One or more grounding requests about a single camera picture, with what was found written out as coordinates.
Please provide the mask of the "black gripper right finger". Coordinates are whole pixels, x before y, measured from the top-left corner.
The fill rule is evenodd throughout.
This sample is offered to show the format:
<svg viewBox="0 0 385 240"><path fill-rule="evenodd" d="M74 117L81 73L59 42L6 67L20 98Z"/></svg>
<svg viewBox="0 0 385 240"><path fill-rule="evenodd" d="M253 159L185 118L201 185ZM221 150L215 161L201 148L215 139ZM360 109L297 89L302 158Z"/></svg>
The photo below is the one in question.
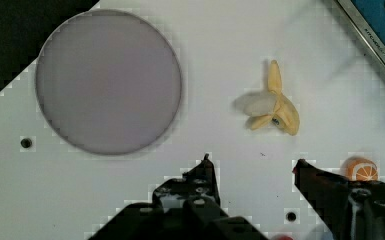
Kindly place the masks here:
<svg viewBox="0 0 385 240"><path fill-rule="evenodd" d="M304 159L292 173L294 185L334 240L385 240L385 182L351 181Z"/></svg>

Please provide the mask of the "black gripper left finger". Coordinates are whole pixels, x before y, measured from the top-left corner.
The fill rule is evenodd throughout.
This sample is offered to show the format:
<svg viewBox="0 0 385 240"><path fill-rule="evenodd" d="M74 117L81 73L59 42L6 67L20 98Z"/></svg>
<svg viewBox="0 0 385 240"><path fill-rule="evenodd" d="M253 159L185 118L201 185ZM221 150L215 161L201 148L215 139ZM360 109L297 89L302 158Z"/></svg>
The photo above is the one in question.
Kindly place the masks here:
<svg viewBox="0 0 385 240"><path fill-rule="evenodd" d="M200 163L157 187L150 203L123 208L88 240L268 240L248 220L221 208L215 166Z"/></svg>

